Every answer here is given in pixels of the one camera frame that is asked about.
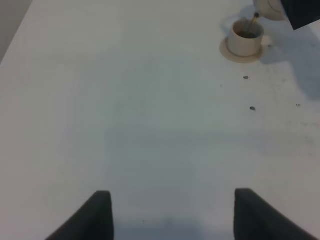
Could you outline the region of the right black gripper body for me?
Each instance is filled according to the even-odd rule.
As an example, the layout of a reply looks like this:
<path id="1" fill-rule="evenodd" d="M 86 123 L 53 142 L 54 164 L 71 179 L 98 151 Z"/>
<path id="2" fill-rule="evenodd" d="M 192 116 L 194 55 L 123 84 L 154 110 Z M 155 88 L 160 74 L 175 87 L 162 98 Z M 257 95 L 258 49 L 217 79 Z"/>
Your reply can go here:
<path id="1" fill-rule="evenodd" d="M 281 0 L 293 30 L 320 20 L 320 0 Z"/>

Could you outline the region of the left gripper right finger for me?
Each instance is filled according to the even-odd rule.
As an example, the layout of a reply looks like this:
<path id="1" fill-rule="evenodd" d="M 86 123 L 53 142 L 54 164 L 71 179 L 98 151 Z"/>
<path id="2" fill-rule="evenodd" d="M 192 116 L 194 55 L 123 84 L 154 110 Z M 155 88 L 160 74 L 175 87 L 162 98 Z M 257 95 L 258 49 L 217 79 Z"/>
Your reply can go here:
<path id="1" fill-rule="evenodd" d="M 234 193 L 233 234 L 236 240 L 315 240 L 249 188 Z"/>

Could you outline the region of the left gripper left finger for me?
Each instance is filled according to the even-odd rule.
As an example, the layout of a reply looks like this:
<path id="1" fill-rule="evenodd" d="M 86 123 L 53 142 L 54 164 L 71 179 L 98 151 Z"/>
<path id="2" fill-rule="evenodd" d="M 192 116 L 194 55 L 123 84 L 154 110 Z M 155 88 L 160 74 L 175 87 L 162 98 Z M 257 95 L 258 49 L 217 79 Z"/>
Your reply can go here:
<path id="1" fill-rule="evenodd" d="M 112 196 L 96 191 L 48 240 L 113 240 Z"/>

